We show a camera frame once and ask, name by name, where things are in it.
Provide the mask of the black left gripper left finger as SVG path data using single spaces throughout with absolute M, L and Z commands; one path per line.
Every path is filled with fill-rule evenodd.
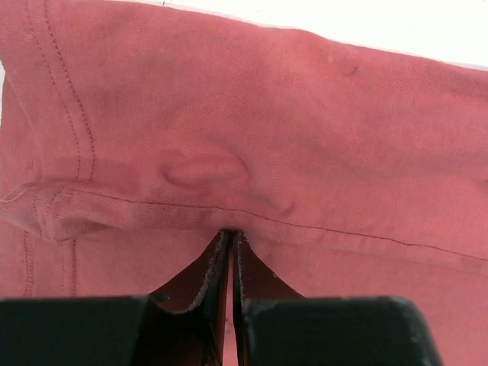
M 229 234 L 150 294 L 1 302 L 3 365 L 221 365 Z

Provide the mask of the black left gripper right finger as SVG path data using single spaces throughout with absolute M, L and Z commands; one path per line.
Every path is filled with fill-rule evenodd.
M 429 327 L 402 297 L 306 298 L 233 236 L 233 323 L 240 365 L 443 363 Z

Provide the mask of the salmon pink t shirt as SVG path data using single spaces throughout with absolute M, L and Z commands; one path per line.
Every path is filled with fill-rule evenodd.
M 487 74 L 138 2 L 3 1 L 1 295 L 144 294 L 242 230 L 487 363 Z

